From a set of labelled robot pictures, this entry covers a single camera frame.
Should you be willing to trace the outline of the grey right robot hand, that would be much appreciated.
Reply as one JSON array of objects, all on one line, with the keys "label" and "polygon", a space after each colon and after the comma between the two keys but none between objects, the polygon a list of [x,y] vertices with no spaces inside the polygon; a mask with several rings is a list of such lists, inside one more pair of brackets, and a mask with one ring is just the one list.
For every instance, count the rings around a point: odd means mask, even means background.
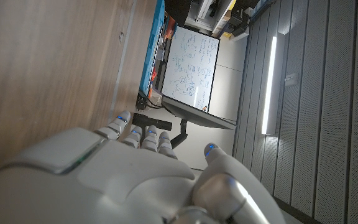
[{"label": "grey right robot hand", "polygon": [[200,175],[179,161],[155,126],[130,113],[95,131],[73,128],[0,168],[0,223],[283,223],[259,180],[219,146]]}]

